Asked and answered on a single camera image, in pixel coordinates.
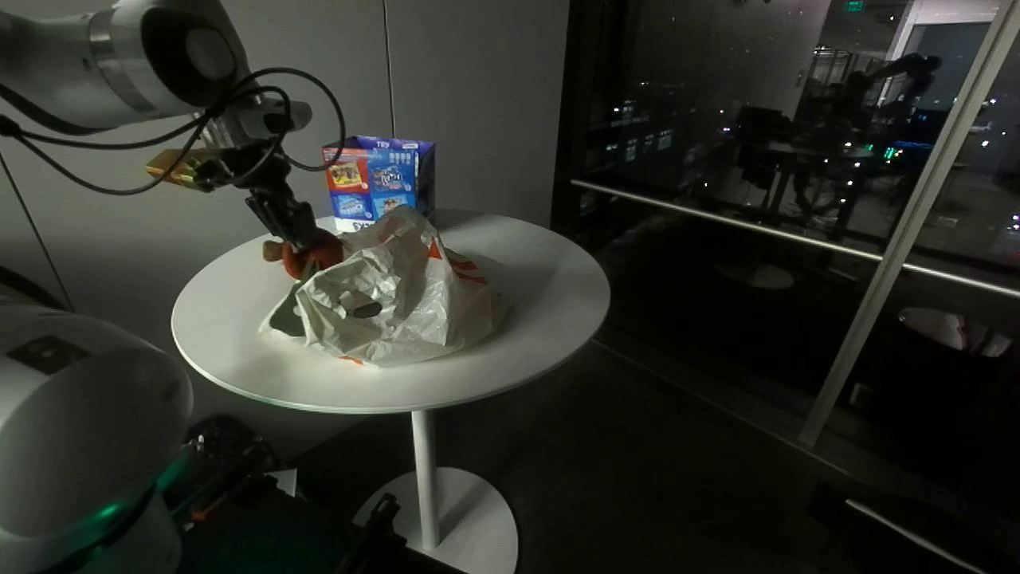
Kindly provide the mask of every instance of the snack box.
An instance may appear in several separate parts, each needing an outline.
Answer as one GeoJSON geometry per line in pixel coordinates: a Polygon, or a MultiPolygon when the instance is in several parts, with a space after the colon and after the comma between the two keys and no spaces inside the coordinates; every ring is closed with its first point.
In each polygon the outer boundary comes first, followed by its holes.
{"type": "Polygon", "coordinates": [[[325,169],[332,223],[356,232],[394,208],[430,215],[435,144],[356,134],[341,144],[341,157],[325,169]]]}

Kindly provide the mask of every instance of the table top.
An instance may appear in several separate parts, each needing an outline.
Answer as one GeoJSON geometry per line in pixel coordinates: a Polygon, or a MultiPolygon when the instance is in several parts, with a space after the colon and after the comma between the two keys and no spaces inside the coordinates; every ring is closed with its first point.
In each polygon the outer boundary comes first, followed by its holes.
{"type": "Polygon", "coordinates": [[[407,368],[356,368],[334,354],[259,332],[295,282],[261,259],[259,236],[200,269],[174,306],[182,357],[210,382],[256,402],[318,415],[395,415],[462,405],[524,387],[577,349],[610,311],[610,282],[572,239],[512,218],[475,218],[443,243],[512,299],[506,324],[489,342],[407,368]]]}

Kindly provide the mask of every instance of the white round table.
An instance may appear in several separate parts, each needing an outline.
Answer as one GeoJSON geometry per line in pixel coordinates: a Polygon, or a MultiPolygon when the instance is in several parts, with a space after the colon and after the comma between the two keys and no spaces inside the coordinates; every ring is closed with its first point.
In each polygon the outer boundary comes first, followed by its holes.
{"type": "Polygon", "coordinates": [[[512,574],[519,534],[486,478],[435,465],[430,411],[517,388],[583,349],[610,311],[610,282],[572,239],[512,218],[475,218],[443,243],[475,259],[514,302],[506,324],[480,349],[416,365],[356,368],[285,335],[259,332],[295,282],[244,243],[200,269],[174,306],[182,357],[210,382],[265,405],[316,415],[411,415],[416,471],[390,483],[407,544],[470,574],[512,574]]]}

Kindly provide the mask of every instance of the table pedestal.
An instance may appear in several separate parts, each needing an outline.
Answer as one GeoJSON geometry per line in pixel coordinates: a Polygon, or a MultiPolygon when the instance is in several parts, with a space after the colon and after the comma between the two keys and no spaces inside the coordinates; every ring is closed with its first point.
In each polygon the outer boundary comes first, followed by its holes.
{"type": "Polygon", "coordinates": [[[512,504],[486,478],[437,470],[429,411],[411,411],[416,471],[384,486],[355,518],[367,522],[384,493],[400,502],[394,529],[435,562],[465,574],[514,574],[519,534],[512,504]]]}

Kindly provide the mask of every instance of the blue box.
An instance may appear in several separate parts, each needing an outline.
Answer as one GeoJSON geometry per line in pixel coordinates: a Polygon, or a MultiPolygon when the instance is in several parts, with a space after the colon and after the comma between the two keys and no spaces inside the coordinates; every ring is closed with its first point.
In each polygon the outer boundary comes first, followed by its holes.
{"type": "Polygon", "coordinates": [[[378,223],[394,208],[430,215],[435,144],[349,138],[341,157],[325,169],[332,219],[337,232],[378,223]]]}

